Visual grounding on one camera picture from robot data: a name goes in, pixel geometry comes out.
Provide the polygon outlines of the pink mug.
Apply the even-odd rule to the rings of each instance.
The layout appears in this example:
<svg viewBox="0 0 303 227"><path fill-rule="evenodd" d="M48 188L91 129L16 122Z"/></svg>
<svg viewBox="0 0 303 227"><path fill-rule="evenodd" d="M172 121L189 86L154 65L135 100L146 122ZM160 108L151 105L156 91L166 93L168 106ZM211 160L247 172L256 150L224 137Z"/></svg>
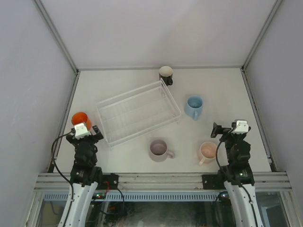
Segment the pink mug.
<svg viewBox="0 0 303 227"><path fill-rule="evenodd" d="M197 153L199 165L208 164L215 160L217 145L213 142L204 142Z"/></svg>

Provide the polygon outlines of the orange mug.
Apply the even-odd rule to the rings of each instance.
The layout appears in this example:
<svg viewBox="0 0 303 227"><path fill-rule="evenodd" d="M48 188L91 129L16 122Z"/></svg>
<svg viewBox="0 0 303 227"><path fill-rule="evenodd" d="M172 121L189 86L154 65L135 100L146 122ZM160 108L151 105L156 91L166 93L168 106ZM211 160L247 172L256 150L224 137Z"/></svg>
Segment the orange mug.
<svg viewBox="0 0 303 227"><path fill-rule="evenodd" d="M73 117L71 118L71 123L74 126L77 124L80 124L80 123L84 123L89 131L92 127L90 118L84 112L78 112L78 113L74 114Z"/></svg>

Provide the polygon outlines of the light blue mug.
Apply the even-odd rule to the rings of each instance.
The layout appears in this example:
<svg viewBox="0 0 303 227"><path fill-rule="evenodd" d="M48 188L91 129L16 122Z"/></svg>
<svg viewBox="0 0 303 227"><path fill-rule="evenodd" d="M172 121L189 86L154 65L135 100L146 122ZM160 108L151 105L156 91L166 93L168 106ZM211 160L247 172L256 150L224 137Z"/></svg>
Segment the light blue mug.
<svg viewBox="0 0 303 227"><path fill-rule="evenodd" d="M185 114L196 121L203 108L203 100L200 96L190 96L185 105Z"/></svg>

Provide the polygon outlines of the lilac mug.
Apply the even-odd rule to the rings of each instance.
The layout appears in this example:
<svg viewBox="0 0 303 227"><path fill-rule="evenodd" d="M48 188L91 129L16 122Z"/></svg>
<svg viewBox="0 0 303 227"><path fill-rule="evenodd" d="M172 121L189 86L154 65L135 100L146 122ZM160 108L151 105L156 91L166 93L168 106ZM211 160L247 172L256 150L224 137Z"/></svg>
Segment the lilac mug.
<svg viewBox="0 0 303 227"><path fill-rule="evenodd" d="M168 149L164 140L156 139L150 144L149 156L155 162L163 162L168 158L174 159L175 153Z"/></svg>

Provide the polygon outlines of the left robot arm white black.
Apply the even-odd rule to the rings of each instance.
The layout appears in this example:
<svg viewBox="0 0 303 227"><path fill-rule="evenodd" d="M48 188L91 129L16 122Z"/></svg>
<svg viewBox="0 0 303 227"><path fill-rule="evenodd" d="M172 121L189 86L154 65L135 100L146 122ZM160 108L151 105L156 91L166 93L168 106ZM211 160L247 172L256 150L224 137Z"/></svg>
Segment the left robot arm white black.
<svg viewBox="0 0 303 227"><path fill-rule="evenodd" d="M103 139L99 128L93 126L95 134L84 123L74 125L70 132L58 137L65 137L74 146L74 162L68 179L59 170L54 158L54 145L51 146L52 163L61 177L69 184L68 199L58 224L60 227L83 227L92 196L101 183L102 169L96 166L96 143Z"/></svg>

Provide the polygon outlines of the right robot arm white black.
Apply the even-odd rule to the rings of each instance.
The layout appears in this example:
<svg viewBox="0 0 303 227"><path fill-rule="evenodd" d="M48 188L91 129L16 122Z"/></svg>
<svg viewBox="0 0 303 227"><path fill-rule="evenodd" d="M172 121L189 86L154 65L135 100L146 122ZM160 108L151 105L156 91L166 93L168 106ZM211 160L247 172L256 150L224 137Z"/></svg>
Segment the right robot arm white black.
<svg viewBox="0 0 303 227"><path fill-rule="evenodd" d="M214 123L211 138L221 135L215 151L215 160L219 167L217 176L230 197L236 226L263 227L256 199L255 180L249 164L251 145L244 140L250 130L246 120L236 120L230 128ZM221 144L225 145L228 160L225 166L218 160Z"/></svg>

